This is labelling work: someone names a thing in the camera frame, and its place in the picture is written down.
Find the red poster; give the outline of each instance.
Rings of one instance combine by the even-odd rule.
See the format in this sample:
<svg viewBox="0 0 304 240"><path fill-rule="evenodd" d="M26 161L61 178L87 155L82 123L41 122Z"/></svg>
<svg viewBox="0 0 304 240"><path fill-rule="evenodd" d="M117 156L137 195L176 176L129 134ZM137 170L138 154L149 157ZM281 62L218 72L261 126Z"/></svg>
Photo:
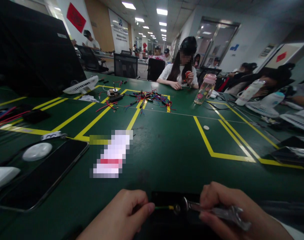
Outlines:
<svg viewBox="0 0 304 240"><path fill-rule="evenodd" d="M276 62L280 62L282 59L284 59L286 57L286 52L280 54L277 58L276 58Z"/></svg>
<svg viewBox="0 0 304 240"><path fill-rule="evenodd" d="M66 14L67 19L76 27L76 29L82 33L84 25L86 23L85 18L79 13L78 10L70 3L68 13Z"/></svg>

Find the white fan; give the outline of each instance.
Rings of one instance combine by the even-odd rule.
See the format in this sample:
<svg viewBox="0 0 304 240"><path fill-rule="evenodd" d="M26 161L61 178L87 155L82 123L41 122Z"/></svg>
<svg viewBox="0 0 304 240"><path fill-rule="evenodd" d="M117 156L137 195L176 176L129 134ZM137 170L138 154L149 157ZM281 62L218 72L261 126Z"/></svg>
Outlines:
<svg viewBox="0 0 304 240"><path fill-rule="evenodd" d="M98 83L99 77L92 76L87 80L84 80L78 84L73 85L72 87L68 87L67 89L63 90L64 93L67 94L75 94L75 93L82 93L87 94L95 89L95 85Z"/></svg>
<svg viewBox="0 0 304 240"><path fill-rule="evenodd" d="M260 115L276 118L279 116L279 113L274 109L274 107L282 102L284 97L284 94L280 92L271 93L260 102L248 102L245 106Z"/></svg>
<svg viewBox="0 0 304 240"><path fill-rule="evenodd" d="M281 114L280 118L304 130L304 110L295 114Z"/></svg>

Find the ceiling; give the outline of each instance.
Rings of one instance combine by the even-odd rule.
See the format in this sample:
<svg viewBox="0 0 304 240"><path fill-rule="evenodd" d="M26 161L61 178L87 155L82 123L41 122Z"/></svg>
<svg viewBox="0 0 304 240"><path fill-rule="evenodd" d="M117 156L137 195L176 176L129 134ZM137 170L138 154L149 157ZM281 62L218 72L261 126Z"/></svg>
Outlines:
<svg viewBox="0 0 304 240"><path fill-rule="evenodd" d="M304 0L123 0L133 3L136 10L127 9L122 0L100 0L135 30L134 37L141 37L143 33L152 39L147 32L153 32L156 40L162 41L161 34L167 35L167 42L171 43L182 26L197 6L213 7L230 12L242 13L267 18L273 21L304 25ZM158 15L157 8L168 10L168 15ZM143 18L144 23L135 23L135 17Z"/></svg>

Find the green workbench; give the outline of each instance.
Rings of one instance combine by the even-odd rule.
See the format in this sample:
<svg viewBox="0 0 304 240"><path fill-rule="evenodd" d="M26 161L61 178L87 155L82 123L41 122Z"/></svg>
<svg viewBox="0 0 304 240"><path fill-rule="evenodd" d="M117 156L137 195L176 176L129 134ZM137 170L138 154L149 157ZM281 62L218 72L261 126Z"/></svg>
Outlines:
<svg viewBox="0 0 304 240"><path fill-rule="evenodd" d="M157 88L158 93L170 96L172 108L176 110L170 113L156 102L147 102L145 115L140 114L137 105L125 112L122 106L134 101L133 97L125 96L116 112L109 107L95 112L103 103L77 100L80 94L22 98L0 87L0 107L28 103L52 116L38 124L18 122L15 127L1 129L0 163L53 130L80 140L89 140L90 135L106 135L109 139L113 130L132 129L135 134L118 179L90 178L90 169L104 149L104 145L90 145L37 209L29 213L0 210L0 239L61 239L76 226L89 224L122 188L142 189L148 196L152 191L200 194L204 184L217 181L242 189L255 200L304 202L304 168L279 164L269 156L277 148L279 133L250 124L251 120L259 122L259 118L247 114L245 107L243 111L237 108L209 110L212 108L207 103L194 104L196 90L175 91L155 82L98 76L109 81L107 88L113 86L113 81L127 80L127 84L120 86L120 92L128 89L126 94L132 93L131 90ZM100 84L90 93L96 99L104 92ZM101 93L100 101L105 98L106 94ZM219 108L228 108L224 101L210 101ZM281 139L291 135L282 133ZM60 140L49 142L54 146L62 143ZM28 163L18 158L10 165L19 167L24 174L41 162ZM145 231L139 236L148 239Z"/></svg>

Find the black phone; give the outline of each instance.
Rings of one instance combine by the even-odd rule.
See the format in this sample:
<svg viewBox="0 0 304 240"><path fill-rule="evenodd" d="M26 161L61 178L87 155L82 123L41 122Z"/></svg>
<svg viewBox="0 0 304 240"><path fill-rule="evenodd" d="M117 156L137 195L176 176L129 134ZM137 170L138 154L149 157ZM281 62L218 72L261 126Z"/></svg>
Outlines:
<svg viewBox="0 0 304 240"><path fill-rule="evenodd" d="M88 142L68 140L0 199L0 208L28 212L38 207L89 148Z"/></svg>

